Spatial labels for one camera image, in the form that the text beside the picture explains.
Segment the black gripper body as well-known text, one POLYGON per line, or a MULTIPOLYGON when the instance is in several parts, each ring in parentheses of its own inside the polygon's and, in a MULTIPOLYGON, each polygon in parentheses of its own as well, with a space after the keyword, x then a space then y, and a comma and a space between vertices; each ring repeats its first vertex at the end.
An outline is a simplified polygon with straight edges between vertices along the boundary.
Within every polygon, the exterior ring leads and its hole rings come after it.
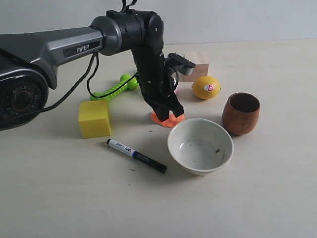
POLYGON ((173 112, 175 117, 184 114, 183 106, 178 101, 177 96, 174 94, 174 90, 165 96, 159 91, 143 91, 143 98, 146 103, 154 110, 167 109, 168 116, 170 112, 173 112))

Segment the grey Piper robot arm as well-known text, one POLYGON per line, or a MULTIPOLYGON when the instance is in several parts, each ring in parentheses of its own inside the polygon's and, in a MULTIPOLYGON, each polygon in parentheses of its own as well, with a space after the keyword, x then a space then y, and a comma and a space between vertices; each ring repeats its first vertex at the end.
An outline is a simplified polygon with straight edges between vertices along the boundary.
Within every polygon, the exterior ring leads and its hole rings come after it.
POLYGON ((153 11, 109 11, 87 27, 0 37, 0 128, 12 129, 50 111, 49 90, 58 69, 89 58, 83 77, 93 77, 99 57, 130 51, 145 102, 160 120, 184 113, 172 85, 173 67, 163 55, 164 23, 153 11))

